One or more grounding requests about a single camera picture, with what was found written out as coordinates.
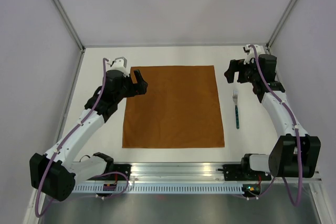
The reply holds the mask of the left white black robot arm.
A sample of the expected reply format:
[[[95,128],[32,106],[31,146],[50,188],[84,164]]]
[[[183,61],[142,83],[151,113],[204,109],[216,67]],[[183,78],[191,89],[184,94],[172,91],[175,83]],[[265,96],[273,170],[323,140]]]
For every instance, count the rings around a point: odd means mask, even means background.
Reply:
[[[122,99],[146,94],[148,83],[140,70],[133,73],[136,83],[119,70],[108,70],[73,129],[45,154],[31,157],[31,184],[39,193],[64,201],[77,184],[99,176],[104,180],[114,176],[114,160],[106,154],[94,153],[83,162],[76,162],[75,157],[118,109]]]

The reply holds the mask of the orange-brown cloth napkin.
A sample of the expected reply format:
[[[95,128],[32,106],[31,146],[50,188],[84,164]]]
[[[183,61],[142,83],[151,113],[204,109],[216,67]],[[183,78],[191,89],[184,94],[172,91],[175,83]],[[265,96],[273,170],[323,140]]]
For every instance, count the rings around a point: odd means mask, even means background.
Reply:
[[[225,146],[214,66],[138,67],[145,95],[128,98],[123,148]]]

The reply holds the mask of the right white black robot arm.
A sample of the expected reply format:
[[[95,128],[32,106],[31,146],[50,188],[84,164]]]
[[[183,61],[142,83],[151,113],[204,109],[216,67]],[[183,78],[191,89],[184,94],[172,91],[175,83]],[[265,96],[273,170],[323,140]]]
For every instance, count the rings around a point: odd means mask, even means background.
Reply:
[[[269,155],[245,154],[241,159],[239,172],[245,179],[254,178],[258,172],[271,174],[273,177],[311,178],[316,170],[321,142],[311,136],[299,124],[290,108],[283,85],[276,81],[277,58],[261,54],[258,60],[246,63],[243,59],[231,60],[224,73],[228,83],[234,81],[249,82],[253,93],[268,112],[276,129],[278,140]]]

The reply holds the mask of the fork with teal handle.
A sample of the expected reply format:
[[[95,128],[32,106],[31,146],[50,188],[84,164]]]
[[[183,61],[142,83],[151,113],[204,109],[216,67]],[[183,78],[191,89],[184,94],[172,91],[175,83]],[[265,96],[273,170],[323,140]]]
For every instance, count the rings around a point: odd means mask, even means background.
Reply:
[[[239,112],[238,112],[238,91],[233,91],[233,102],[235,104],[235,118],[236,118],[236,129],[239,129]]]

